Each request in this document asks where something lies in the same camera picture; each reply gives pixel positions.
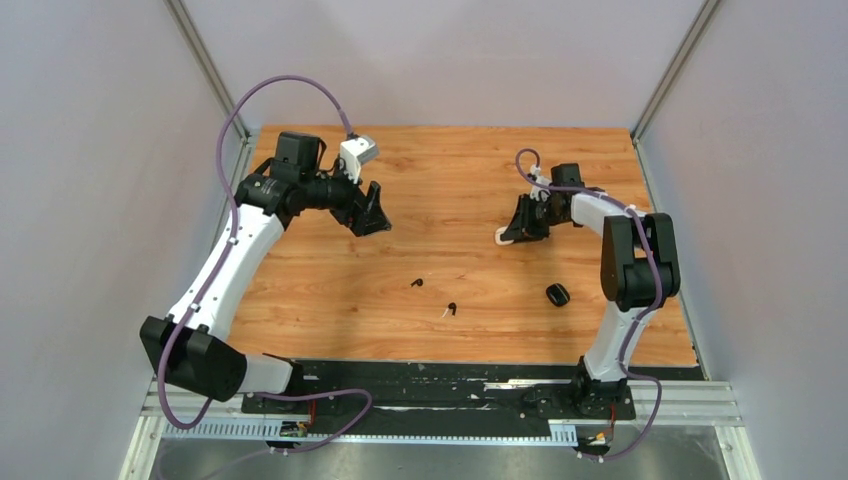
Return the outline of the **white earbud charging case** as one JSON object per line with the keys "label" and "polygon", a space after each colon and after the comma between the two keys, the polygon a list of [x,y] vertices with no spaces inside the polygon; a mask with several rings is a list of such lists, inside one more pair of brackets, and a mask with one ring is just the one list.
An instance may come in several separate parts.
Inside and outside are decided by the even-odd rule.
{"label": "white earbud charging case", "polygon": [[508,227],[499,227],[494,233],[494,241],[498,246],[508,246],[515,242],[515,235]]}

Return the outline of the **black earbud charging case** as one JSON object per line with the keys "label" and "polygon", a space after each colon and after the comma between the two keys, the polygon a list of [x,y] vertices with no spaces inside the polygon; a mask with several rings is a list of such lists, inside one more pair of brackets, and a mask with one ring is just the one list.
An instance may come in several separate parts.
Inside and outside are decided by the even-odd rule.
{"label": "black earbud charging case", "polygon": [[564,307],[571,300],[570,293],[561,283],[553,283],[547,286],[545,294],[550,303],[556,307]]}

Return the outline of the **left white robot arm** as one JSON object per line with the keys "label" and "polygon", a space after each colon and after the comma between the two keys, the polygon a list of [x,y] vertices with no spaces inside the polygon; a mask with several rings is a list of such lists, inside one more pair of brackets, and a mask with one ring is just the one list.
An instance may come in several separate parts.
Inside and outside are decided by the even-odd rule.
{"label": "left white robot arm", "polygon": [[283,413],[304,405],[307,389],[295,379],[293,361],[247,355],[227,339],[258,267],[303,211],[326,210],[356,237],[390,230],[380,185],[362,185],[362,167],[379,153],[376,142],[349,135],[329,170],[319,167],[325,149],[317,136],[285,131],[275,154],[239,183],[236,209],[198,276],[164,318],[141,326],[158,379],[215,401],[260,392]]}

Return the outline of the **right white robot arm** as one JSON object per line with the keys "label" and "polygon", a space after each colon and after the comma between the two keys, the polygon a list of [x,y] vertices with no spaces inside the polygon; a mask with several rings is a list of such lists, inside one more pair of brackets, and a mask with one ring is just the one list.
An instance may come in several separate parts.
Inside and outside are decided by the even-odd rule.
{"label": "right white robot arm", "polygon": [[575,163],[544,176],[539,165],[522,171],[531,190],[518,198],[510,223],[495,241],[510,245],[547,238],[552,227],[570,223],[601,238],[600,284],[607,305],[588,352],[564,392],[565,404],[584,417],[625,400],[635,347],[681,278],[674,226],[665,213],[646,213],[586,186]]}

